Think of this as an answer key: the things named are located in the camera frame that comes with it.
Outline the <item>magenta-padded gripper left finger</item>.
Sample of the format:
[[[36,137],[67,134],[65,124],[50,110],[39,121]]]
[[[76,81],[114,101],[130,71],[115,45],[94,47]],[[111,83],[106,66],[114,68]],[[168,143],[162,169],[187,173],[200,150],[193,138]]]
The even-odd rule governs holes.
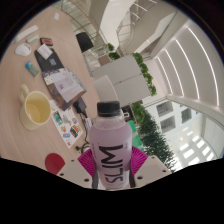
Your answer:
[[[78,159],[66,163],[58,176],[81,187],[97,189],[98,174],[92,151],[88,149]]]

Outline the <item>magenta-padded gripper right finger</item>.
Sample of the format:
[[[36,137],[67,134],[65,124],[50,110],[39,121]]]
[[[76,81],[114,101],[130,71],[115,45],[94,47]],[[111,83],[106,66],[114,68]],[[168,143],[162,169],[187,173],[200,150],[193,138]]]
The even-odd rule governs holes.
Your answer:
[[[139,148],[132,147],[129,177],[131,188],[143,187],[170,174],[171,171],[157,156],[148,156]]]

